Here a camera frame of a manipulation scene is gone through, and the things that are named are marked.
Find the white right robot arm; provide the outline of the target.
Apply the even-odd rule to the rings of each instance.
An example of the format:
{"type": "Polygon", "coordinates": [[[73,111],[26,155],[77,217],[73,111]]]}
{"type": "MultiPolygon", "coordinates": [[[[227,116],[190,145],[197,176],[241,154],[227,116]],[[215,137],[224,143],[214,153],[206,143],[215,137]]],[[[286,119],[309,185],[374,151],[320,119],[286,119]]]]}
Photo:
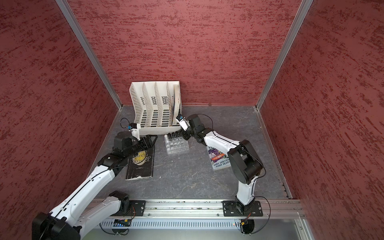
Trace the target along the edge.
{"type": "Polygon", "coordinates": [[[250,211],[255,199],[254,183],[265,169],[252,144],[247,140],[231,140],[205,127],[197,114],[187,118],[179,114],[176,120],[182,128],[181,133],[185,140],[193,137],[198,143],[229,157],[232,171],[239,181],[234,206],[241,215],[250,211]]]}

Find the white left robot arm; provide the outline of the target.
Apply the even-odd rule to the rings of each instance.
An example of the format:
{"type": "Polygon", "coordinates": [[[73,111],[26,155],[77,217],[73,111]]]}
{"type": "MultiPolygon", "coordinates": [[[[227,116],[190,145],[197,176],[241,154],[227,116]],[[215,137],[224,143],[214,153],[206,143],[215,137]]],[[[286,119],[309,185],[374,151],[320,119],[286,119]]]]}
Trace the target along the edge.
{"type": "Polygon", "coordinates": [[[101,158],[86,180],[49,213],[40,212],[34,218],[32,239],[81,240],[114,214],[135,214],[129,195],[120,191],[112,192],[87,213],[84,211],[97,194],[128,166],[130,159],[142,151],[154,148],[157,138],[157,135],[139,138],[133,132],[119,132],[115,136],[111,153],[101,158]]]}

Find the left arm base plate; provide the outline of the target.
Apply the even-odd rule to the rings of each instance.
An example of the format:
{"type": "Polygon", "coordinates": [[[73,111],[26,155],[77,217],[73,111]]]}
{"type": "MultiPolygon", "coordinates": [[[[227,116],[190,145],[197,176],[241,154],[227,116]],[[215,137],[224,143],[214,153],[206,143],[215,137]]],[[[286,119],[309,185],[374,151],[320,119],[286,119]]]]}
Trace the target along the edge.
{"type": "Polygon", "coordinates": [[[121,203],[119,210],[113,214],[114,217],[142,217],[146,208],[144,200],[129,200],[121,203]]]}

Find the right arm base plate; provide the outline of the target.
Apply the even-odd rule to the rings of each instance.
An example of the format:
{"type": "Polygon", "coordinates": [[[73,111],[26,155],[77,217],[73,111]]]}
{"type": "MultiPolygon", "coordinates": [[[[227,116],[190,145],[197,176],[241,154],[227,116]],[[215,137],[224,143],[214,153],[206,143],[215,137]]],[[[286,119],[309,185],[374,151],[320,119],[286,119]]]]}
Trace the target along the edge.
{"type": "Polygon", "coordinates": [[[240,201],[222,201],[225,217],[262,217],[263,210],[260,201],[253,200],[248,205],[240,201]]]}

